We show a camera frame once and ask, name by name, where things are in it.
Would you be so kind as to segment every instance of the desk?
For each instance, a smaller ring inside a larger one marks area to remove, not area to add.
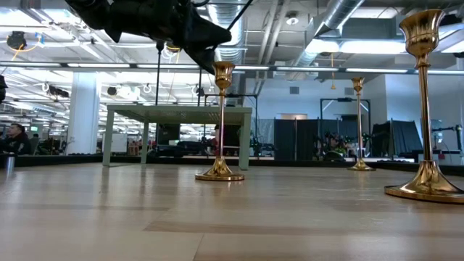
[[[108,105],[106,133],[112,133],[115,112],[119,115],[129,117],[144,123],[142,138],[141,163],[146,163],[146,149],[148,143],[149,123],[156,124],[218,124],[218,107],[192,107],[192,106],[143,106],[143,105]],[[240,155],[239,167],[248,170],[249,166],[249,137],[250,124],[252,121],[252,108],[248,107],[226,107],[224,108],[224,124],[240,125]],[[103,166],[109,166],[111,157],[112,135],[105,135]]]

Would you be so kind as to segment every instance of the table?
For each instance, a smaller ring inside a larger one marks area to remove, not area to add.
[[[193,106],[144,106],[144,105],[108,105],[106,133],[112,133],[115,112],[144,123],[142,135],[141,163],[146,163],[148,128],[150,123],[156,124],[219,124],[218,107],[193,107]],[[240,125],[240,155],[239,167],[248,170],[249,167],[249,138],[252,121],[252,108],[226,107],[224,109],[224,124]],[[103,166],[109,166],[111,157],[112,135],[105,135]]]

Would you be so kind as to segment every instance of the white column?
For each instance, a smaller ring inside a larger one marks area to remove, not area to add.
[[[101,88],[96,72],[74,72],[67,136],[68,154],[96,152]]]

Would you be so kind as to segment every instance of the ceiling duct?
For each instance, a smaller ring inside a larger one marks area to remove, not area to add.
[[[239,14],[242,6],[235,4],[209,4],[208,12],[210,14],[211,20],[220,25],[223,28],[227,28],[233,21],[233,19]],[[243,17],[241,17],[235,25],[231,28],[232,40],[228,43],[223,43],[221,49],[217,49],[216,53],[221,61],[232,62],[235,65],[240,65],[244,57],[244,50],[237,48],[227,47],[237,47],[242,46],[244,42],[244,29],[243,29]],[[238,86],[240,82],[240,75],[232,75],[232,84],[231,87],[227,89],[228,93],[236,93],[238,91]]]
[[[332,30],[338,31],[335,36],[341,35],[341,28],[352,16],[364,0],[331,0],[327,4],[327,10],[317,17],[311,18],[307,26],[305,39],[307,46],[310,45],[314,37],[323,35]],[[317,51],[303,50],[302,53],[294,60],[294,66],[309,66],[315,60],[319,53]],[[289,80],[294,80],[299,73],[290,73]]]

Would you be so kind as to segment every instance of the ceiling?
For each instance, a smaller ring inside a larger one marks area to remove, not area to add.
[[[270,38],[268,40],[265,54],[271,51],[269,63],[288,64],[294,61],[305,50],[308,45],[307,29],[311,19],[324,14],[327,0],[301,0],[290,1],[286,15],[295,12],[298,23],[288,25],[283,19],[280,28],[277,27],[281,10],[285,4],[284,0],[255,0],[250,8],[245,12],[241,22],[243,41],[237,46],[224,44],[218,49],[239,50],[243,52],[244,58],[239,61],[241,64],[255,65],[258,63],[262,39],[265,36],[267,24],[272,25]],[[202,14],[208,16],[213,4],[219,7],[225,5],[237,6],[237,9],[244,5],[244,0],[211,0],[207,9]],[[277,2],[276,14],[271,17],[270,9]],[[21,9],[17,1],[5,1],[0,4],[0,60],[23,62],[108,62],[108,63],[157,63],[158,55],[155,43],[145,37],[134,36],[127,33],[122,35],[119,43],[115,43],[103,30],[92,30],[86,26],[79,17],[68,11],[64,1],[42,1],[40,9]],[[381,27],[390,25],[395,31],[397,25],[395,20],[421,11],[425,8],[441,8],[449,10],[459,10],[462,0],[428,0],[428,1],[394,1],[394,0],[365,0],[362,5],[354,11],[351,18],[343,27],[343,33],[338,38],[326,38],[324,35],[317,39],[322,41],[336,41],[342,45],[345,41],[369,41],[373,38],[404,42],[401,35],[394,35],[393,38],[385,38],[384,34],[390,28]],[[25,39],[28,43],[26,51],[16,53],[6,44],[6,39],[13,30],[25,32]],[[276,35],[275,43],[271,42],[273,35]],[[454,30],[451,33],[442,35],[439,52],[434,54],[436,57],[436,68],[448,68],[453,66],[455,58],[452,54],[442,54],[443,51],[464,39],[464,30]],[[414,65],[414,59],[407,54],[356,54],[346,52],[336,52],[332,55],[319,54],[316,56],[312,65],[334,66],[334,67],[408,67]],[[192,59],[185,52],[173,53],[165,49],[162,53],[161,63],[191,64]],[[73,73],[70,71],[50,71],[50,70],[19,70],[17,68],[7,68],[3,75],[10,86],[8,99],[37,99],[53,100],[53,97],[46,95],[43,91],[45,82],[66,90],[72,95],[71,85]],[[117,103],[118,101],[137,99],[141,103],[152,102],[155,94],[154,89],[157,82],[156,72],[100,72],[99,77],[102,82],[101,90],[101,124],[104,125],[104,114],[106,111],[105,102]],[[330,79],[332,74],[320,72],[317,77],[307,80],[324,81]],[[338,74],[337,79],[351,78],[350,74]],[[199,72],[176,72],[174,70],[163,70],[159,76],[160,90],[159,100],[163,104],[196,104],[196,90],[199,82]],[[213,85],[214,79],[207,73],[202,73],[202,86],[206,94],[215,94],[218,90]],[[126,95],[109,96],[109,87],[125,88]],[[28,106],[14,105],[16,112],[28,112]],[[63,112],[62,118],[67,122],[69,101],[61,103],[53,102],[29,102],[34,107],[50,108],[51,111]]]

